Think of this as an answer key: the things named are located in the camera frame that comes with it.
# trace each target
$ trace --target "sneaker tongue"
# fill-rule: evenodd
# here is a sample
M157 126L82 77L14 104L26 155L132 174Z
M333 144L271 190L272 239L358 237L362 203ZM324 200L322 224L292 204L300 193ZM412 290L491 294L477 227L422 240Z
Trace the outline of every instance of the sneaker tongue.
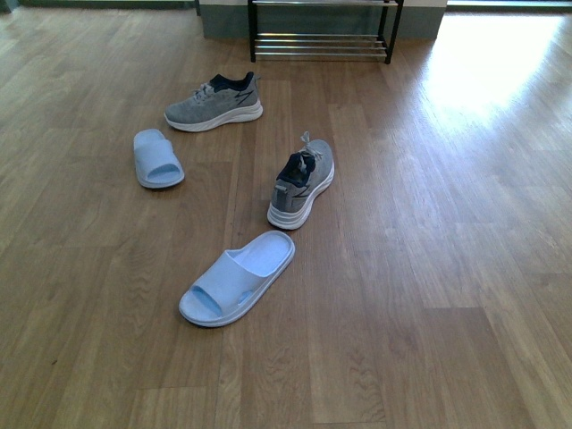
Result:
M214 88L214 92L220 91L221 89L225 89L228 87L227 79L220 74L214 76L209 82L209 85Z
M302 161L306 166L304 172L301 171ZM306 185L310 173L315 169L315 160L313 156L303 156L300 152L290 155L290 159L286 166L278 174L277 180L286 181L295 186L301 187Z

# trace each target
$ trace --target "slide strap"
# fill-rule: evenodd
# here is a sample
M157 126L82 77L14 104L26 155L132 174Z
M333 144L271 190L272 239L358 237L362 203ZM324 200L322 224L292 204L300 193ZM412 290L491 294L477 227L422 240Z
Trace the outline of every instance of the slide strap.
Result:
M229 250L225 250L206 273L198 278L191 290L201 289L221 309L222 315L228 315L264 280L239 265L229 255Z

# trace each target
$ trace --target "light blue slide sandal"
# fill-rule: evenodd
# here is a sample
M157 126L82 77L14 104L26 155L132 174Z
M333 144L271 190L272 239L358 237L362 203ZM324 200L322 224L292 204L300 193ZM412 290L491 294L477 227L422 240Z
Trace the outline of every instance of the light blue slide sandal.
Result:
M144 188L160 189L185 178L172 144L159 130L143 130L133 140L135 173Z
M244 248L224 250L183 295L181 314L206 327L237 321L284 271L295 251L292 239L281 231L265 232Z

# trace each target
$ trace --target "wall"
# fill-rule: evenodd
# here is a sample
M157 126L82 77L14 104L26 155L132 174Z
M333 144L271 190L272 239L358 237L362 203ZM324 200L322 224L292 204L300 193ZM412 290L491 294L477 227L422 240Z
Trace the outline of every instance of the wall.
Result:
M437 38L447 0L405 0L399 38ZM201 0L207 38L247 38L247 0ZM377 33L376 7L258 7L260 32Z

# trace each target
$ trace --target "sunlight on floor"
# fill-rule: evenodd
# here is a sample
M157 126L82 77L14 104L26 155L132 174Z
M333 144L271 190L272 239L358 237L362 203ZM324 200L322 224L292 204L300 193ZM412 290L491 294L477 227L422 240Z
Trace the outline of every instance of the sunlight on floor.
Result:
M445 15L425 70L428 108L487 107L518 98L550 52L561 16Z

